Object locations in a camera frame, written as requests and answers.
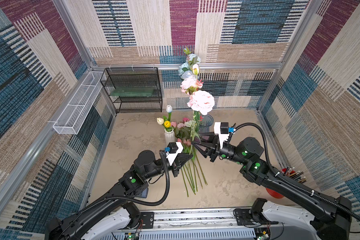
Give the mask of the pink rosebud stem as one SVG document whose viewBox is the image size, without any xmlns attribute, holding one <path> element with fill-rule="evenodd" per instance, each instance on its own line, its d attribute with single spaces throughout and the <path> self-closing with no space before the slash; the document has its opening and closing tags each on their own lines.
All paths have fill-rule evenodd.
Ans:
<svg viewBox="0 0 360 240">
<path fill-rule="evenodd" d="M 172 122 L 172 127 L 173 127 L 173 129 L 174 129 L 174 132 L 175 132 L 175 129 L 176 129 L 178 123 Z"/>
</svg>

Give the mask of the pale pink rose stem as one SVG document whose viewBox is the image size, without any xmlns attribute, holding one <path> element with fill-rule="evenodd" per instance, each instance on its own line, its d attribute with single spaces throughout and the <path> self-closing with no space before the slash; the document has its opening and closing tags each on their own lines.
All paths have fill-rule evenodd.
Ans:
<svg viewBox="0 0 360 240">
<path fill-rule="evenodd" d="M 199 137 L 200 122 L 203 116 L 206 116 L 213 110 L 215 105 L 214 97 L 207 91 L 202 90 L 203 82 L 196 75 L 186 77 L 181 83 L 181 90 L 189 96 L 187 106 L 193 111 L 193 119 L 190 124 L 190 138 L 192 141 Z"/>
</svg>

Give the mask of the pink carnation stem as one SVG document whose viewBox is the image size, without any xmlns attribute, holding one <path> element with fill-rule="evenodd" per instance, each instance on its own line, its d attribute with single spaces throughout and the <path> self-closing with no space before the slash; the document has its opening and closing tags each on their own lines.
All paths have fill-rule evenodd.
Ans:
<svg viewBox="0 0 360 240">
<path fill-rule="evenodd" d="M 204 175 L 204 173 L 203 173 L 202 166 L 201 166 L 201 164 L 200 164 L 199 159 L 198 159 L 197 166 L 198 166 L 198 170 L 199 170 L 199 174 L 200 174 L 200 180 L 199 180 L 199 182 L 200 182 L 200 188 L 203 189 L 203 185 L 207 186 L 207 185 L 208 185 L 208 182 L 207 182 L 207 180 L 206 180 L 206 178 L 205 178 L 205 175 Z"/>
</svg>

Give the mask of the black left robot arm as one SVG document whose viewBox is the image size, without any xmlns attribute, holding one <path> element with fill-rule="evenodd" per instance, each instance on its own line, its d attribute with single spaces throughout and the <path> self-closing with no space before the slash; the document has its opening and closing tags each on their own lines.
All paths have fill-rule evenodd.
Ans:
<svg viewBox="0 0 360 240">
<path fill-rule="evenodd" d="M 169 156 L 163 150 L 160 150 L 160 159 L 158 160 L 150 150 L 139 153 L 131 168 L 105 194 L 76 214 L 63 220 L 58 218 L 50 220 L 46 226 L 45 239 L 83 240 L 85 234 L 93 230 L 96 224 L 109 216 L 113 210 L 128 202 L 151 207 L 161 205 L 170 191 L 169 172 L 172 172 L 176 177 L 185 163 L 193 157 L 192 154 L 175 154 L 175 160 L 170 164 Z M 162 174 L 166 177 L 163 197 L 156 202 L 137 200 L 137 195 L 148 188 L 148 180 Z"/>
</svg>

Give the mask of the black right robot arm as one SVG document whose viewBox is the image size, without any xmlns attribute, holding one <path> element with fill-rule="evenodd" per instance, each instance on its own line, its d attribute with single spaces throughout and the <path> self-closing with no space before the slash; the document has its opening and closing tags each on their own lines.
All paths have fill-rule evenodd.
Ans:
<svg viewBox="0 0 360 240">
<path fill-rule="evenodd" d="M 221 143 L 217 135 L 197 139 L 192 145 L 205 158 L 216 158 L 241 165 L 243 177 L 259 186 L 273 190 L 313 215 L 308 228 L 322 240 L 347 240 L 351 234 L 352 219 L 360 216 L 351 211 L 352 204 L 344 197 L 332 198 L 301 183 L 289 182 L 285 175 L 261 159 L 264 148 L 258 140 L 247 137 L 237 146 Z"/>
</svg>

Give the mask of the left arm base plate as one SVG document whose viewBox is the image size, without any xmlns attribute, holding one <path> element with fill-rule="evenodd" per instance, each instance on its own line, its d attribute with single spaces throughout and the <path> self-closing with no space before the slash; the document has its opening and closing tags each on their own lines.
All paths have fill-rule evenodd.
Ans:
<svg viewBox="0 0 360 240">
<path fill-rule="evenodd" d="M 154 212 L 141 212 L 138 217 L 138 225 L 139 229 L 153 229 L 155 220 Z"/>
</svg>

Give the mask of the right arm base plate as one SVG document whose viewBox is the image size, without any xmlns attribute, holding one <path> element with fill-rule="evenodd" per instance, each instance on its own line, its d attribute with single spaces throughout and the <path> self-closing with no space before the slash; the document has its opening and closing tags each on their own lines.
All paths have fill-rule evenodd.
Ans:
<svg viewBox="0 0 360 240">
<path fill-rule="evenodd" d="M 238 226 L 257 228 L 267 224 L 277 225 L 279 222 L 270 221 L 262 214 L 263 207 L 266 202 L 266 199 L 257 198 L 249 209 L 234 209 L 233 215 L 237 221 Z"/>
</svg>

